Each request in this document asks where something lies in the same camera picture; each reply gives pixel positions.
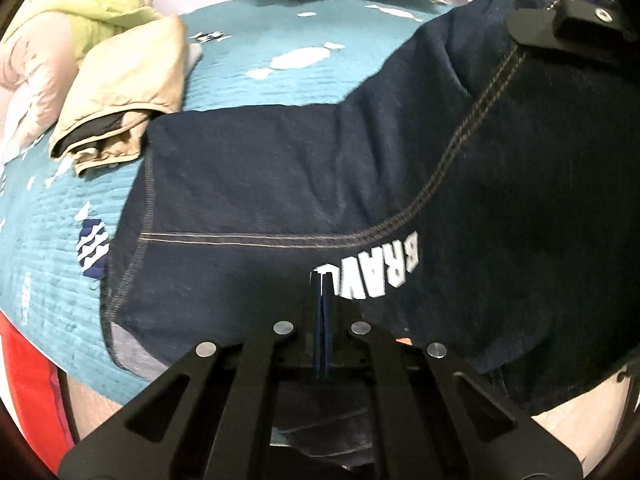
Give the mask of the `green quilt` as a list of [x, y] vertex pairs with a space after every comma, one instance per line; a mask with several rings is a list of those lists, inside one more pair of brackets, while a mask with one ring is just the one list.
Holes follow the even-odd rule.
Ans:
[[34, 0], [12, 22], [2, 41], [8, 42], [29, 22], [45, 13], [62, 13], [70, 21], [77, 62], [100, 42], [162, 17], [152, 7], [151, 0]]

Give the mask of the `tan beige jacket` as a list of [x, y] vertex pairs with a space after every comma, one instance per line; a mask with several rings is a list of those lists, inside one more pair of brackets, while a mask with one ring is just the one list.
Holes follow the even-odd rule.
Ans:
[[49, 157], [75, 174], [131, 162], [152, 119], [177, 113], [189, 68], [186, 25], [164, 16], [92, 48], [49, 138]]

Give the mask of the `teal patterned bed sheet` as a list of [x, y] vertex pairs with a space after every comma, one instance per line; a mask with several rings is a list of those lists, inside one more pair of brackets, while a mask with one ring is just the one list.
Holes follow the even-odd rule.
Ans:
[[[439, 0], [235, 0], [183, 17], [206, 42], [183, 108], [334, 103], [377, 72]], [[99, 285], [81, 272], [81, 217], [114, 233], [135, 162], [77, 177], [40, 141], [1, 176], [1, 310], [47, 359], [107, 399], [125, 403], [144, 380], [114, 364], [103, 342]]]

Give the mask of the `red fabric at edge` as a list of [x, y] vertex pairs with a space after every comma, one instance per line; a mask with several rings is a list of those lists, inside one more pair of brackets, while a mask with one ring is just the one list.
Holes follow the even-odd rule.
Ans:
[[18, 426], [54, 474], [74, 446], [58, 368], [1, 315], [1, 355]]

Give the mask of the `pink pillow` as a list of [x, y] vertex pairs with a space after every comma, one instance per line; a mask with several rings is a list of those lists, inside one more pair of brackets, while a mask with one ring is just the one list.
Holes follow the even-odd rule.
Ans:
[[37, 142], [60, 116], [78, 73], [72, 18], [47, 11], [1, 46], [1, 88], [12, 93], [1, 137], [5, 164]]

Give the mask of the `dark navy denim garment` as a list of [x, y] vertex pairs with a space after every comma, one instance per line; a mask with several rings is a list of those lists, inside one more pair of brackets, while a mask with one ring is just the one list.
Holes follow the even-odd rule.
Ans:
[[101, 286], [117, 365], [244, 341], [314, 272], [367, 321], [446, 344], [529, 414], [639, 359], [639, 0], [625, 47], [521, 46], [474, 0], [336, 104], [151, 122]]

